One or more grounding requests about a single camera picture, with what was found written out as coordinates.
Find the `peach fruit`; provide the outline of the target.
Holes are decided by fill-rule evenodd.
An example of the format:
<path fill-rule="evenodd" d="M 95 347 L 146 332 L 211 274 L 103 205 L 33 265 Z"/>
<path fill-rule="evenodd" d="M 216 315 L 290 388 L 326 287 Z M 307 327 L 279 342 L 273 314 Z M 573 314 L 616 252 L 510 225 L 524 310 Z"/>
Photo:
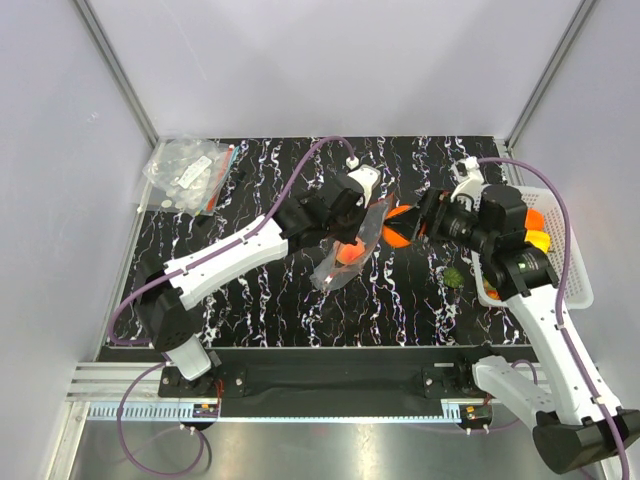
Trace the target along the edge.
<path fill-rule="evenodd" d="M 353 265 L 360 261 L 366 252 L 366 247 L 361 239 L 355 244 L 339 243 L 336 251 L 336 260 L 343 265 Z"/>

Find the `clear zip bag orange zipper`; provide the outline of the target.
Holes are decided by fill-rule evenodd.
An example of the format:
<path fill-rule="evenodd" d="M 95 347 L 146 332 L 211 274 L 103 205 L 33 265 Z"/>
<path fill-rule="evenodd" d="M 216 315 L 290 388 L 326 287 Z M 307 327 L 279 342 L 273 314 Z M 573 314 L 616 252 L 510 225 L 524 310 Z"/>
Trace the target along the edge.
<path fill-rule="evenodd" d="M 328 292 L 343 288 L 362 272 L 382 236 L 385 217 L 393 204 L 393 194 L 372 204 L 356 234 L 355 243 L 336 241 L 333 244 L 330 253 L 311 275 L 316 289 Z"/>

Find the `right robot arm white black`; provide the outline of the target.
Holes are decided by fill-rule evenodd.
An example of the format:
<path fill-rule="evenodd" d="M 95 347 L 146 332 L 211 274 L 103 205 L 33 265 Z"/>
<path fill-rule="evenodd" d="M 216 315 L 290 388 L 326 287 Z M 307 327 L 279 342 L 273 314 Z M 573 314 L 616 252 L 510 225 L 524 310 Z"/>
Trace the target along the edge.
<path fill-rule="evenodd" d="M 622 406 L 578 339 L 548 256 L 526 239 L 528 207 L 520 191 L 489 185 L 476 211 L 465 198 L 430 189 L 418 203 L 388 214 L 383 237 L 392 246 L 426 238 L 478 254 L 487 283 L 525 330 L 549 388 L 542 390 L 498 355 L 459 366 L 455 387 L 502 402 L 528 427 L 556 474 L 623 456 L 639 438 L 639 412 Z"/>

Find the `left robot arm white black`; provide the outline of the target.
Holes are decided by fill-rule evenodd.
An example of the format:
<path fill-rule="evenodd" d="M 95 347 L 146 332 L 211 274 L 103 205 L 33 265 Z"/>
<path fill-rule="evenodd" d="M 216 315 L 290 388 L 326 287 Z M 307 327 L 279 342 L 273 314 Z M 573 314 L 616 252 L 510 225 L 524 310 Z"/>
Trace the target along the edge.
<path fill-rule="evenodd" d="M 196 396 L 215 386 L 213 361 L 197 338 L 190 310 L 250 270 L 284 259 L 327 239 L 353 244 L 380 181 L 362 166 L 318 189 L 276 204 L 244 229 L 195 253 L 165 263 L 149 260 L 136 277 L 142 295 L 134 311 L 154 349 L 178 368 L 181 384 Z"/>

